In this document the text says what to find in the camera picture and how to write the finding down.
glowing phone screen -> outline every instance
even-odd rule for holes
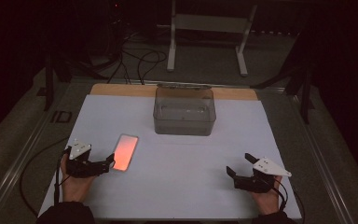
[[[120,171],[127,170],[137,143],[137,136],[127,134],[120,136],[115,149],[115,164],[113,165],[113,169]]]

sleeve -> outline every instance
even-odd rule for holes
[[[258,216],[252,219],[252,224],[296,224],[292,219],[287,217],[286,213],[283,211],[265,215]]]
[[[59,203],[51,206],[36,221],[36,224],[95,224],[91,210],[83,203]]]

dark background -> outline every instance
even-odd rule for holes
[[[51,34],[59,32],[63,39],[71,39],[71,35],[79,32],[81,21],[83,25],[86,23],[87,34],[92,32],[92,24],[103,21],[104,16],[88,16],[93,18],[90,21],[77,20],[71,16],[74,10],[71,2],[0,0],[0,121],[29,90],[34,75],[44,66],[41,33],[56,31]],[[124,19],[134,27],[142,27],[147,34],[156,32],[157,23],[170,24],[171,1],[121,2],[125,2],[122,4]],[[241,14],[230,11],[222,2],[226,1],[213,2],[203,8],[202,13]],[[183,0],[178,10],[195,10],[194,1]],[[57,24],[66,24],[66,29],[55,30]],[[297,35],[302,31],[283,68],[304,60],[316,64],[312,83],[319,88],[358,163],[358,1],[263,1],[252,29],[256,33],[284,35]],[[88,38],[82,35],[78,42],[67,42],[72,44],[67,46],[68,50],[82,49]]]

clear plastic box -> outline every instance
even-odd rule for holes
[[[158,85],[154,106],[156,133],[210,135],[216,113],[207,86]]]

white table surface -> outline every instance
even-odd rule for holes
[[[154,97],[87,96],[68,146],[75,138],[92,144],[89,160],[102,161],[122,133],[139,136],[127,172],[111,170],[95,179],[85,201],[93,215],[133,220],[256,217],[250,194],[234,189],[226,166],[250,176],[245,152],[283,166],[261,102],[215,100],[210,136],[156,134],[153,106]],[[54,182],[53,176],[39,214],[53,205]],[[289,196],[284,211],[301,218],[288,177],[282,183]]]

